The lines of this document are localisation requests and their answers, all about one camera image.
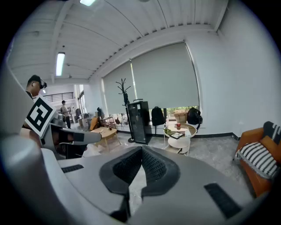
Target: wicker basket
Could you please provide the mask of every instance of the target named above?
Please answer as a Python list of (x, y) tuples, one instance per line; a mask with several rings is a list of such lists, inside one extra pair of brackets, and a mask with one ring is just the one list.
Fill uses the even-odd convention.
[(187, 112), (178, 112), (174, 113), (177, 123), (186, 123), (187, 121)]

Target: window blind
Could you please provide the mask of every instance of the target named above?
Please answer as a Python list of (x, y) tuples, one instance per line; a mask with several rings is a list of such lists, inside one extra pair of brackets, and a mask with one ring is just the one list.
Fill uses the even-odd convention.
[(121, 79), (125, 79), (124, 89), (128, 88), (127, 94), (130, 103), (133, 102), (135, 99), (135, 92), (133, 87), (133, 78), (132, 78), (132, 71), (131, 71), (131, 63), (126, 62), (125, 64), (121, 65), (120, 67), (116, 68), (108, 75), (106, 75), (104, 80), (104, 94), (106, 98), (106, 104), (109, 114), (117, 114), (117, 113), (126, 113), (126, 109), (123, 106), (124, 104), (124, 97), (121, 93), (122, 91), (118, 88), (121, 87)]
[(185, 43), (155, 49), (132, 59), (137, 97), (150, 109), (199, 105), (198, 88)]

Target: rectangular light fixture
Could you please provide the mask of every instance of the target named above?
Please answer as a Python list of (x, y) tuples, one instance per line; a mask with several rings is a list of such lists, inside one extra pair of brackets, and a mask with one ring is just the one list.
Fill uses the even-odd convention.
[(65, 59), (65, 53), (59, 52), (57, 57), (56, 76), (61, 76), (64, 59)]
[(90, 6), (91, 4), (93, 4), (94, 1), (95, 0), (80, 0), (80, 3), (86, 6)]

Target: black and white patterned blanket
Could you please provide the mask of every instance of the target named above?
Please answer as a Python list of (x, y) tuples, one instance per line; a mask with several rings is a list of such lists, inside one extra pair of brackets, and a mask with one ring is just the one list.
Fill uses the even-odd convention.
[[(281, 127), (272, 122), (266, 122), (263, 125), (263, 137), (267, 135), (278, 145), (281, 138)], [(245, 161), (265, 179), (272, 179), (280, 169), (271, 153), (259, 142), (244, 145), (235, 156), (237, 159)]]

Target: white corrugated ceiling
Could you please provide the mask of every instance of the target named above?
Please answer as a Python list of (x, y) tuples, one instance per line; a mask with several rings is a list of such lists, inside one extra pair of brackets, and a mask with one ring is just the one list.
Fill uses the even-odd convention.
[[(220, 22), (227, 0), (46, 1), (15, 35), (9, 65), (20, 83), (37, 74), (45, 80), (89, 79), (116, 52), (146, 35), (174, 26)], [(58, 52), (62, 76), (55, 76)]]

